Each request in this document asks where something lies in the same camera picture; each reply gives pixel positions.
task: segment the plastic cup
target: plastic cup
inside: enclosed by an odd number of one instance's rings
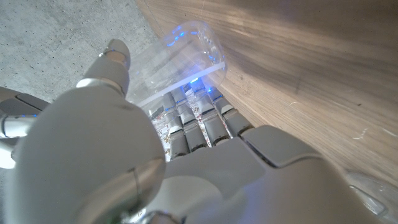
[[[217,87],[226,71],[221,45],[210,27],[204,22],[186,22],[131,59],[126,99],[143,108],[197,80],[207,89]]]

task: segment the blue led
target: blue led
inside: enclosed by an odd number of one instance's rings
[[[170,47],[170,46],[173,46],[173,44],[175,43],[175,41],[173,41],[173,42],[171,42],[171,43],[169,43],[169,44],[166,44],[168,47]]]
[[[194,83],[194,82],[196,82],[198,80],[198,78],[194,78],[192,81],[191,81],[191,83]]]

